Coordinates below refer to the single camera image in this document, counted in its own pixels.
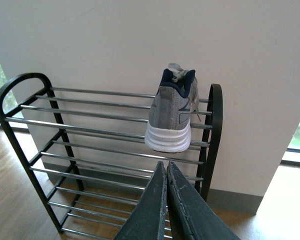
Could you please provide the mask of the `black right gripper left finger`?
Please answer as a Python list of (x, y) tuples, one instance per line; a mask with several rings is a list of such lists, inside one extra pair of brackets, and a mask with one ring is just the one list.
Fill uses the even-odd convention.
[(116, 240), (163, 240), (167, 203), (167, 174), (159, 161), (135, 209), (121, 227)]

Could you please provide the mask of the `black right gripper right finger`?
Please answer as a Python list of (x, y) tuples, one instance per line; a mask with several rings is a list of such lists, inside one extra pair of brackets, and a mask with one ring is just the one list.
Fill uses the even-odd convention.
[(177, 165), (167, 166), (167, 205), (174, 240), (238, 240)]

